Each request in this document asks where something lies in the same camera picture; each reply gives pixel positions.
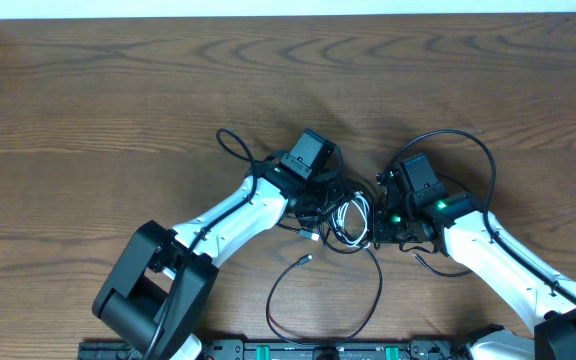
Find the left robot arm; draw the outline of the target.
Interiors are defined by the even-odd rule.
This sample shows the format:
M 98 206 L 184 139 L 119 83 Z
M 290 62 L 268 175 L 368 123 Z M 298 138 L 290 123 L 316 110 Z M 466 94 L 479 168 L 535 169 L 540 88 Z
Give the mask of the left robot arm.
M 341 172 L 327 168 L 340 148 L 311 129 L 294 147 L 257 160 L 239 187 L 204 214 L 172 228 L 155 221 L 132 235 L 92 304 L 93 315 L 145 359 L 195 359 L 194 335 L 219 268 Z

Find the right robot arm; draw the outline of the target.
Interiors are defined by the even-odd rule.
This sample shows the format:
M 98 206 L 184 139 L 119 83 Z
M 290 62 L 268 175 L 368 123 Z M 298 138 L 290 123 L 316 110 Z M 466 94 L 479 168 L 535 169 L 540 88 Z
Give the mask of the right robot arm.
M 374 239 L 402 250 L 431 243 L 481 278 L 530 330 L 520 337 L 491 324 L 453 350 L 456 359 L 576 359 L 576 281 L 515 239 L 481 200 L 450 193 L 425 155 L 388 165 L 373 216 Z

